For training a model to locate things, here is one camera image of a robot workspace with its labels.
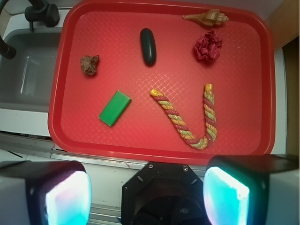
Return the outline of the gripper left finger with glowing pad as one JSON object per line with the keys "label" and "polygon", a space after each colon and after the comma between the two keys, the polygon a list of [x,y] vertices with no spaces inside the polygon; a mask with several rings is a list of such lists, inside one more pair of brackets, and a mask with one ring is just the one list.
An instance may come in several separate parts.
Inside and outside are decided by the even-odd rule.
{"label": "gripper left finger with glowing pad", "polygon": [[91,181],[77,161],[3,161],[0,164],[2,225],[85,225]]}

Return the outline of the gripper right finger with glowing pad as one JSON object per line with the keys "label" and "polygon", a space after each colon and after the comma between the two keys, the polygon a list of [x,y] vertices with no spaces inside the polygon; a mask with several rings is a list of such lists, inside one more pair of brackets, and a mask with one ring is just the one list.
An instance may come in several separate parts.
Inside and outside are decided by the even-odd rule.
{"label": "gripper right finger with glowing pad", "polygon": [[214,156],[205,172],[203,199],[213,225],[298,225],[299,157]]}

